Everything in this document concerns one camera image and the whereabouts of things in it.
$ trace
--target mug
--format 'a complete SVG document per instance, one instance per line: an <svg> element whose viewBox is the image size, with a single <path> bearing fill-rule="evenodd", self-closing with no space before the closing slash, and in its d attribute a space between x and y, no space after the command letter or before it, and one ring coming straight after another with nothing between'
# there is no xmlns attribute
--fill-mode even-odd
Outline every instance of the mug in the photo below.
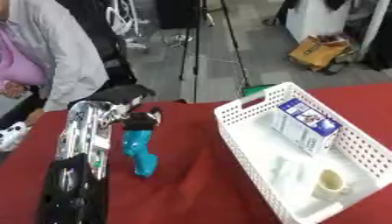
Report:
<svg viewBox="0 0 392 224"><path fill-rule="evenodd" d="M345 190L345 180L336 171L323 170L313 196L322 200L336 200Z"/></svg>

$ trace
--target milk carton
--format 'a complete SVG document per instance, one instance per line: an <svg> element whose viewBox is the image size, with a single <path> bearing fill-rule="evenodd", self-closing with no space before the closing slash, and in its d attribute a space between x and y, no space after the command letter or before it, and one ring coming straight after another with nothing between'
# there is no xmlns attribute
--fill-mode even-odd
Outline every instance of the milk carton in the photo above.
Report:
<svg viewBox="0 0 392 224"><path fill-rule="evenodd" d="M341 124L293 98L276 109L273 128L312 156L327 152Z"/></svg>

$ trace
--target green object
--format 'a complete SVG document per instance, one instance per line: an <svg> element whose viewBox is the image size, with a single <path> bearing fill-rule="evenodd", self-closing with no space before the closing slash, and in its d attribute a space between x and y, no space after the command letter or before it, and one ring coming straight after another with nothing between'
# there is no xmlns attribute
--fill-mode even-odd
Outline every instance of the green object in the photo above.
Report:
<svg viewBox="0 0 392 224"><path fill-rule="evenodd" d="M94 166L98 168L98 167L101 166L101 164L102 164L101 161L96 161L96 162L94 163Z"/></svg>
<svg viewBox="0 0 392 224"><path fill-rule="evenodd" d="M261 86L256 86L256 87L245 87L242 90L242 95L243 96L252 95L254 93L257 93L259 91L262 91L262 90L264 90L266 88L270 88L270 87L273 87L273 86L275 86L275 85L274 84L269 84L269 85L261 85Z"/></svg>

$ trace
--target red table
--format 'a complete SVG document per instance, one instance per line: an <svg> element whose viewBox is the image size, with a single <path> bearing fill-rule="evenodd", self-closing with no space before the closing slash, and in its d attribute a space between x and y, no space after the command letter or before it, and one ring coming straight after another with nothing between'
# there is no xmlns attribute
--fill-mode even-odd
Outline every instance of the red table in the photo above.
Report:
<svg viewBox="0 0 392 224"><path fill-rule="evenodd" d="M392 84L311 91L322 102L392 146ZM222 142L213 110L221 103L160 106L164 122L150 141L159 165L152 178L132 174L115 127L110 154L108 223L279 223ZM46 169L53 160L66 113L45 115L0 166L0 223L33 223ZM391 223L392 186L325 223Z"/></svg>

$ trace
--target pink shirt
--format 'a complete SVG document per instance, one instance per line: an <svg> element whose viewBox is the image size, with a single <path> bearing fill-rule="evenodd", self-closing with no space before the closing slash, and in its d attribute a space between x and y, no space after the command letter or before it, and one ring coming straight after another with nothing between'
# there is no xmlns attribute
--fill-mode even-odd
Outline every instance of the pink shirt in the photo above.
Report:
<svg viewBox="0 0 392 224"><path fill-rule="evenodd" d="M19 52L0 28L0 91L7 81L39 86L45 84L45 77L42 69Z"/></svg>

